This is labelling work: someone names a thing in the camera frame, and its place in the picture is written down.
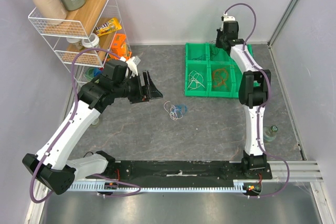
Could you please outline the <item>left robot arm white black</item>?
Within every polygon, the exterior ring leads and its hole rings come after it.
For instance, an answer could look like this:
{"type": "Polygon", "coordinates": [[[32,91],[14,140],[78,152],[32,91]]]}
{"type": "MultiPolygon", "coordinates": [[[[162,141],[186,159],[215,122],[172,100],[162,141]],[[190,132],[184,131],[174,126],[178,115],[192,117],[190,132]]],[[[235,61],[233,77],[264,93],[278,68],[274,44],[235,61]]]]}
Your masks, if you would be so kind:
{"type": "Polygon", "coordinates": [[[111,178],[115,159],[104,151],[85,158],[69,156],[89,126],[115,99],[127,98],[131,104],[162,98],[148,71],[138,72],[140,58],[127,61],[112,59],[102,73],[84,84],[75,102],[50,140],[36,153],[26,154],[23,164],[38,180],[57,195],[63,194],[76,180],[99,174],[111,178]]]}

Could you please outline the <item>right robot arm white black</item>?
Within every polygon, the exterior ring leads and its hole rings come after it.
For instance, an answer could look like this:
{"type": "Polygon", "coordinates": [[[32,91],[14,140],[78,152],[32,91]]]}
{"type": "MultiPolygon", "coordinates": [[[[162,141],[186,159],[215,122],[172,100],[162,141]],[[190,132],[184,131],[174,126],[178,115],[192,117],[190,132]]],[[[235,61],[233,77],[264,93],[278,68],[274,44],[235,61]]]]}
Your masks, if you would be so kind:
{"type": "Polygon", "coordinates": [[[265,105],[269,98],[269,70],[264,70],[247,50],[246,42],[238,38],[239,24],[233,16],[221,17],[215,46],[224,49],[236,62],[242,73],[238,98],[246,116],[246,144],[240,172],[248,179],[267,167],[267,154],[263,140],[265,105]]]}

